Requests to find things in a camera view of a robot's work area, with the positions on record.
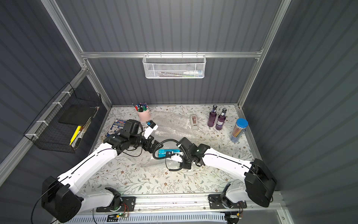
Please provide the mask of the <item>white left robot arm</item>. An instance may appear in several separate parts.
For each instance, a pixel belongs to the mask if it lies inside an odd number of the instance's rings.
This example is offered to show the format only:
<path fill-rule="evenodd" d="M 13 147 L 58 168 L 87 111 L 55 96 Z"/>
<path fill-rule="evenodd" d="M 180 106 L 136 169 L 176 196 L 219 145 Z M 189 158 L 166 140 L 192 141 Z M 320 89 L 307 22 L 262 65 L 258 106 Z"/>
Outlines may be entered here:
<path fill-rule="evenodd" d="M 99 207 L 117 212 L 122 208 L 121 194 L 112 187 L 103 191 L 83 193 L 82 186 L 107 162 L 130 147 L 141 147 L 152 153 L 158 142 L 151 135 L 158 125 L 150 120 L 146 128 L 139 121 L 130 119 L 125 126 L 109 135 L 89 156 L 57 178 L 48 177 L 42 186 L 41 206 L 59 222 L 70 221 L 78 213 Z"/>

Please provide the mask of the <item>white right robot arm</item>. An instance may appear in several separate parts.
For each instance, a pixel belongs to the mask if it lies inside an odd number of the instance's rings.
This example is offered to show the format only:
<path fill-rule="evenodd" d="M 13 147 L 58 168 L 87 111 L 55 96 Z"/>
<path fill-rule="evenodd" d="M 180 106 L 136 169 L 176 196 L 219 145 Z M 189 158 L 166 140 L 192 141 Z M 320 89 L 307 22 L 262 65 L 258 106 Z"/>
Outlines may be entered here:
<path fill-rule="evenodd" d="M 235 178 L 225 186 L 220 195 L 221 204 L 225 208 L 232 208 L 246 200 L 267 208 L 273 201 L 277 180 L 262 160 L 237 159 L 205 144 L 197 146 L 185 137 L 177 143 L 177 147 L 184 152 L 184 161 L 197 166 L 213 167 Z"/>

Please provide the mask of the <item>blue glass bottle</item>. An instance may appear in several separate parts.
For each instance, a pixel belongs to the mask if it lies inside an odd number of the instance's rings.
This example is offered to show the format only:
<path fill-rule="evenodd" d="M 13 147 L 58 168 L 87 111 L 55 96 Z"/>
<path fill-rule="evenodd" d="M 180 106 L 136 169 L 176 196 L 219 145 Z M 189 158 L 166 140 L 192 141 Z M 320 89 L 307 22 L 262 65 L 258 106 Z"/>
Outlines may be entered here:
<path fill-rule="evenodd" d="M 162 157 L 165 157 L 167 155 L 176 154 L 176 153 L 181 153 L 181 151 L 179 149 L 159 149 L 158 150 L 158 157 L 162 158 Z"/>

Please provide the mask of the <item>clear bubble wrap sheet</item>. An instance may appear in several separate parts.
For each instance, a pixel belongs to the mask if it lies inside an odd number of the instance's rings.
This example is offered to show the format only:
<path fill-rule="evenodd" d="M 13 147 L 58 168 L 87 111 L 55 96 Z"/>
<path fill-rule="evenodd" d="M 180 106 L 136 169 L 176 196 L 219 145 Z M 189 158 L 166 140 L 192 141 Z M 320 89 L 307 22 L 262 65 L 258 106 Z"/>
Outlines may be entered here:
<path fill-rule="evenodd" d="M 158 125 L 158 129 L 152 133 L 152 136 L 159 143 L 167 139 L 174 139 L 179 142 L 183 137 L 186 137 L 193 144 L 198 146 L 200 130 L 199 128 L 191 128 L 190 115 L 196 114 L 155 112 L 153 121 Z M 139 152 L 127 152 L 122 155 L 135 166 L 146 172 L 158 173 L 168 171 L 169 169 L 179 169 L 181 167 L 181 162 L 169 159 L 156 160 L 153 158 L 153 153 L 144 151 L 142 147 L 139 147 L 138 150 L 141 155 L 139 155 Z"/>

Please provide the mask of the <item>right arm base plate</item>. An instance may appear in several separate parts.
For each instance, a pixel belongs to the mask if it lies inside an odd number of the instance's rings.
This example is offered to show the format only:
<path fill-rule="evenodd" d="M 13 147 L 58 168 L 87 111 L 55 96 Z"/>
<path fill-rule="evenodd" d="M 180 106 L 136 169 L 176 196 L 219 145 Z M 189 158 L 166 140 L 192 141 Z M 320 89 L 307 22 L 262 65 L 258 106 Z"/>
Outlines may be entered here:
<path fill-rule="evenodd" d="M 239 201 L 233 203 L 226 197 L 222 197 L 221 194 L 209 194 L 208 195 L 209 207 L 212 210 L 220 209 L 246 209 L 246 201 Z"/>

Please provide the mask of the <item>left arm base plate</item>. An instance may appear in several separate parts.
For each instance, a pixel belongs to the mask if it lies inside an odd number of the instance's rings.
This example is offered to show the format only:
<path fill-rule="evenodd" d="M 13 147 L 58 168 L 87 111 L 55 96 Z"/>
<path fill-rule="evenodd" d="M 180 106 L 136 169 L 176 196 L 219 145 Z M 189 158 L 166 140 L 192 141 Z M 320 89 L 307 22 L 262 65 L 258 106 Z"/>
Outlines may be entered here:
<path fill-rule="evenodd" d="M 132 212 L 134 211 L 136 199 L 136 197 L 114 198 L 114 202 L 109 206 L 98 207 L 96 212 Z"/>

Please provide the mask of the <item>clear tape dispenser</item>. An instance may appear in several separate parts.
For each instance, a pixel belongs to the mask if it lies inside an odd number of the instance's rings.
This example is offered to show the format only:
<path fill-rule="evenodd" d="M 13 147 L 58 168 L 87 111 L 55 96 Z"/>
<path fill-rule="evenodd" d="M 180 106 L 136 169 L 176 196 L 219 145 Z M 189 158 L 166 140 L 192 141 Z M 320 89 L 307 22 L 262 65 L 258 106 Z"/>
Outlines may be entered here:
<path fill-rule="evenodd" d="M 190 125 L 192 129 L 198 129 L 198 118 L 196 115 L 190 115 Z"/>

